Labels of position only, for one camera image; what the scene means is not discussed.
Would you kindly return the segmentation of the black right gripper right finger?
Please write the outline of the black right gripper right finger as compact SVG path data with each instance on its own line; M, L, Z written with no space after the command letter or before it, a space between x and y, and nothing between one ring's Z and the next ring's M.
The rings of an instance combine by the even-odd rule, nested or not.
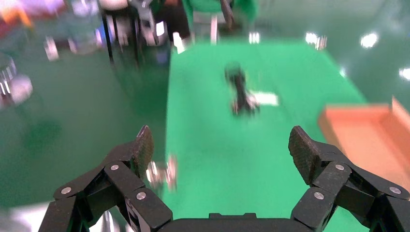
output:
M409 231L410 194L403 187L356 166L336 146L311 139L300 126L292 128L288 149L308 185L292 220L321 232L341 207L371 232Z

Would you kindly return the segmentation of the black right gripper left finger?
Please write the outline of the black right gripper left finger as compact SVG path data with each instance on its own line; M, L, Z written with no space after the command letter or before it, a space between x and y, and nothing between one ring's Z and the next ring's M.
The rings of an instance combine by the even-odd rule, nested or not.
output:
M144 183L153 138L143 126L133 141L115 146L90 171L57 188L53 231L88 232L107 210L117 207L136 232L157 232L172 211Z

